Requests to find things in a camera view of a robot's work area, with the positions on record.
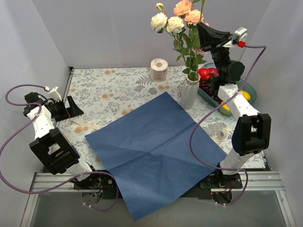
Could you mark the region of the pink bud flower stem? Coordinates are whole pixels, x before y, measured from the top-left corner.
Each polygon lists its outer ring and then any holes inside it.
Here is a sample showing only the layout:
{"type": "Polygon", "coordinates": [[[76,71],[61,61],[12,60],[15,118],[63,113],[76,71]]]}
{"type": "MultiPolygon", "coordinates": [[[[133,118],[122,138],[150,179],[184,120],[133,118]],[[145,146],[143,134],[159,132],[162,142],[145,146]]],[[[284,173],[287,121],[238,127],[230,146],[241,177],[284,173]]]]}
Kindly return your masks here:
{"type": "Polygon", "coordinates": [[[200,49],[199,35],[197,27],[194,24],[187,23],[188,35],[187,35],[187,48],[189,56],[186,59],[186,66],[188,68],[187,77],[190,80],[200,80],[198,74],[198,66],[206,63],[204,56],[206,53],[200,49]]]}

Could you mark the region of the pink rose flower stem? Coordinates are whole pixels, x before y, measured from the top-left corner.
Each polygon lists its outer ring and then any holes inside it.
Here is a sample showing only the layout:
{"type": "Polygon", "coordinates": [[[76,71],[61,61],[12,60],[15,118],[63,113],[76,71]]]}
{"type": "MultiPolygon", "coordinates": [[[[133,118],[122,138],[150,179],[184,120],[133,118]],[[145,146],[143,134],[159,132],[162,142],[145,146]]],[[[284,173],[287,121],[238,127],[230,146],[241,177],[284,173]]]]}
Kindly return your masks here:
{"type": "Polygon", "coordinates": [[[192,9],[189,13],[187,13],[185,17],[185,21],[187,22],[187,26],[189,28],[188,32],[188,45],[190,45],[190,52],[189,52],[189,73],[187,77],[192,81],[199,80],[198,75],[198,65],[201,64],[201,61],[205,63],[203,60],[203,56],[201,54],[200,49],[200,42],[199,42],[199,35],[197,25],[204,23],[204,6],[205,0],[201,1],[201,9],[192,9]]]}

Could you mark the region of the beige ribbon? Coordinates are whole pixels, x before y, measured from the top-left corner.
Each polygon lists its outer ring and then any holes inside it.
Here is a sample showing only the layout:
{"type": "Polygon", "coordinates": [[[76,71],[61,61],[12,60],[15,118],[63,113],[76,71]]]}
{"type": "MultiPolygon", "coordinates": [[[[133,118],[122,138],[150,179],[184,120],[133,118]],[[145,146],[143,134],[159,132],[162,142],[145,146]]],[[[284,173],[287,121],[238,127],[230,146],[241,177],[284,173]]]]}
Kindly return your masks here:
{"type": "Polygon", "coordinates": [[[76,147],[89,146],[86,135],[100,130],[102,126],[80,119],[69,119],[60,124],[66,138],[76,147]]]}

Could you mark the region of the peach rose flower stem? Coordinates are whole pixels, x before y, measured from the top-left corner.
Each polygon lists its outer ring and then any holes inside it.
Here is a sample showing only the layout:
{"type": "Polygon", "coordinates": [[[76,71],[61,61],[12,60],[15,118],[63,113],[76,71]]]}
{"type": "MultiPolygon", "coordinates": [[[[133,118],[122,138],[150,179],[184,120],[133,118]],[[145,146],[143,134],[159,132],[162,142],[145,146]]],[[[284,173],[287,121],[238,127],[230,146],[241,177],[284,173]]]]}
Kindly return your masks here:
{"type": "Polygon", "coordinates": [[[200,80],[198,65],[206,61],[200,49],[197,24],[204,21],[201,10],[194,9],[197,0],[182,0],[174,8],[174,13],[183,21],[184,27],[179,33],[174,33],[174,50],[179,53],[177,59],[183,59],[186,68],[183,73],[191,81],[200,80]]]}

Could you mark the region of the white rose flower stem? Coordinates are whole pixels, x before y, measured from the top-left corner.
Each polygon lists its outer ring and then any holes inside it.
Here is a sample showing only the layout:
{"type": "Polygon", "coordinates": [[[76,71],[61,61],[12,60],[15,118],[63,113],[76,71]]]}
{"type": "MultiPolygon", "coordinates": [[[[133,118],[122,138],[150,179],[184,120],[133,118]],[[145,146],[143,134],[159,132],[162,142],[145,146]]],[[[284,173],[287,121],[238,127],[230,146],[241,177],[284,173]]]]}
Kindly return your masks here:
{"type": "Polygon", "coordinates": [[[193,49],[195,35],[191,25],[185,21],[194,3],[181,0],[175,5],[172,17],[168,17],[162,2],[156,3],[155,7],[159,12],[151,18],[152,29],[159,34],[166,32],[173,37],[173,47],[178,52],[177,61],[182,59],[186,67],[182,72],[189,80],[197,81],[197,59],[193,49]]]}

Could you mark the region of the blue wrapping paper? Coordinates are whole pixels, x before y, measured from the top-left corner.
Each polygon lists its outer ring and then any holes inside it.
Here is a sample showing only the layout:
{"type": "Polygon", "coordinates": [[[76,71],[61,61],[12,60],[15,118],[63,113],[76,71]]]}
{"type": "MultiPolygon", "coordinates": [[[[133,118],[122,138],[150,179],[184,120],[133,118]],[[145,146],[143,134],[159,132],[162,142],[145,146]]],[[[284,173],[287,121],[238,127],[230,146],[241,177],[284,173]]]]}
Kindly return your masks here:
{"type": "Polygon", "coordinates": [[[226,157],[168,93],[86,140],[114,176],[136,221],[178,199],[226,157]]]}

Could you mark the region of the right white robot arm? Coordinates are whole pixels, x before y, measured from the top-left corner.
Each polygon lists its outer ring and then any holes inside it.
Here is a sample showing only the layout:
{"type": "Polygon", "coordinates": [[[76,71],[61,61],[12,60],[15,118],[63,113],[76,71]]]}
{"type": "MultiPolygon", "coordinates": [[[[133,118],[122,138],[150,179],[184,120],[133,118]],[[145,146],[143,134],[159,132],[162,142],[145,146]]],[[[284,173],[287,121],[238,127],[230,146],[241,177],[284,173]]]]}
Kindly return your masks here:
{"type": "Polygon", "coordinates": [[[231,34],[198,23],[197,30],[201,49],[211,53],[218,71],[218,75],[211,79],[211,89],[229,107],[237,121],[232,135],[232,149],[218,164],[217,169],[221,172],[214,176],[215,184],[225,188],[232,181],[231,175],[237,174],[249,158],[269,147],[271,117],[255,109],[236,84],[245,66],[230,59],[229,49],[246,47],[247,29],[240,27],[231,34]]]}

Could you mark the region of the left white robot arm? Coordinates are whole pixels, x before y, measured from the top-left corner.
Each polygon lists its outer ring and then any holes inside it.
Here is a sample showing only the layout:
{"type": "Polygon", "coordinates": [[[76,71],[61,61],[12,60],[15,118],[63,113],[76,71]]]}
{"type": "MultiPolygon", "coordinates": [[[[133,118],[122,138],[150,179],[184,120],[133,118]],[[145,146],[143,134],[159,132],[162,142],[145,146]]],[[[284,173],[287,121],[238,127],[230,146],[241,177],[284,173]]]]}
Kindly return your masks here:
{"type": "Polygon", "coordinates": [[[25,95],[28,106],[23,114],[30,120],[36,117],[33,121],[35,139],[29,144],[30,149],[53,175],[65,172],[80,175],[76,178],[77,183],[85,183],[90,189],[98,188],[101,178],[92,173],[96,171],[95,168],[80,159],[79,152],[52,122],[52,119],[59,122],[81,116],[84,112],[75,104],[72,96],[67,97],[69,107],[65,107],[60,95],[49,99],[51,102],[37,92],[25,95]]]}

